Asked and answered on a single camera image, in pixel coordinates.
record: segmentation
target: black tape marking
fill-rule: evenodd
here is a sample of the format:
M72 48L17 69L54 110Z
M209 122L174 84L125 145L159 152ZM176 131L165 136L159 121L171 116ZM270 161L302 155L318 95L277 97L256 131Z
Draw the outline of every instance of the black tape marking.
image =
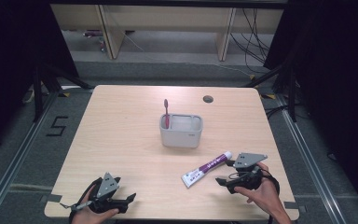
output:
M283 202L284 208L287 209L298 209L298 205L295 202Z
M56 194L43 195L40 199L41 203L53 202L59 203L61 201L62 196Z
M63 130L65 130L66 126L63 126L63 125L55 125L58 119L68 119L68 117L67 117L67 116L57 116L57 117L54 119L54 122L51 124L51 127L50 127L50 128L61 129L60 133L48 133L48 134L46 134L46 136L48 136L48 137L62 136Z
M298 210L300 211L300 213L307 213L307 211L308 211L308 209L305 205L299 206Z

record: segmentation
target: black strap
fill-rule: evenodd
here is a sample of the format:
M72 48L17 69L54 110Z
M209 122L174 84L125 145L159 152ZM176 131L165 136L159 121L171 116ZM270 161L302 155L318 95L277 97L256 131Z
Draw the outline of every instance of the black strap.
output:
M275 177L273 177L272 175L263 175L263 177L267 178L268 180L270 180L274 184L275 189L277 190L277 193L279 195L281 188L279 186L278 180L275 179Z
M75 204L75 206L78 206L78 205L81 204L81 202L83 201L84 197L86 197L87 192L89 192L89 190L92 188L92 186L98 185L98 183L101 183L102 181L103 181L103 179L101 177L99 177L98 179L92 181L92 183L83 192L83 194L81 195L79 201ZM75 216L76 212L77 211L72 210L71 214L69 215L69 224L72 224L72 220L74 219L74 216Z
M279 186L279 182L277 179L275 179L275 177L273 177L272 175L263 175L263 177L267 178L268 180L270 180L274 186L275 186L275 189L277 190L277 193L279 195L280 191L281 191L281 188ZM272 224L272 221L274 220L274 218L272 217L272 215L269 215L269 218L268 218L268 224Z

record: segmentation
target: wrist strap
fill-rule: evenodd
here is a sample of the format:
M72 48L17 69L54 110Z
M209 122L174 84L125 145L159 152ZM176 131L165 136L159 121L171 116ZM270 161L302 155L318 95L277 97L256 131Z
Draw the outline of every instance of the wrist strap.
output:
M84 197L86 197L87 192L89 192L89 190L92 188L92 186L98 185L98 183L101 183L102 181L103 181L103 179L100 178L100 177L98 179L92 181L92 183L86 188L86 190L81 195L79 201L77 203L75 203L75 206L78 206L78 205L81 204L81 202L83 201ZM72 224L72 220L74 219L74 216L75 216L76 212L77 212L76 210L71 211L71 214L69 215L69 224Z
M277 190L277 193L279 195L281 188L279 186L278 180L275 179L275 177L273 177L272 175L263 175L263 177L267 178L268 180L270 180L274 184L275 189Z

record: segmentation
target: aluminum rail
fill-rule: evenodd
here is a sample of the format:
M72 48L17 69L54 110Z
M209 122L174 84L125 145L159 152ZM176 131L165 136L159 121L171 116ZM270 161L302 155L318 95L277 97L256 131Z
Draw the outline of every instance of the aluminum rail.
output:
M32 124L30 130L22 141L19 150L17 151L10 165L7 167L5 174L2 176L0 180L0 205L5 199L5 196L7 195L11 183L19 172L22 163L24 162L34 140L36 139L37 134L39 133L39 130L46 118L46 114L48 113L54 101L57 99L58 95L58 92L51 92L49 94L46 102L44 103L45 110L41 114L39 120Z
M277 94L277 99L279 105L286 105L286 102L280 94ZM290 132L292 133L292 136L295 138L300 154L303 157L308 170L310 171L310 177L312 178L313 183L315 184L315 187L321 196L321 199L332 222L337 224L347 223L339 207L339 204L333 195L333 192L328 187L324 176L316 164L316 161L313 158L312 153L310 152L310 149L308 148L308 145L302 136L297 124L292 121L288 111L286 110L283 110L283 117L287 126L289 127Z

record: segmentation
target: purple label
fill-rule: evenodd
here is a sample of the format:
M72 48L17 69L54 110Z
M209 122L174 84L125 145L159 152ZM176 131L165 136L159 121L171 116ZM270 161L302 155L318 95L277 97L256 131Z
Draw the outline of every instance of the purple label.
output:
M212 170L214 167L216 167L217 165L219 165L220 163L222 163L223 161L226 161L227 157L225 154L222 154L220 156L218 156L216 159L206 163L205 165L202 165L199 169L200 171L202 171L203 173L208 173L210 170Z

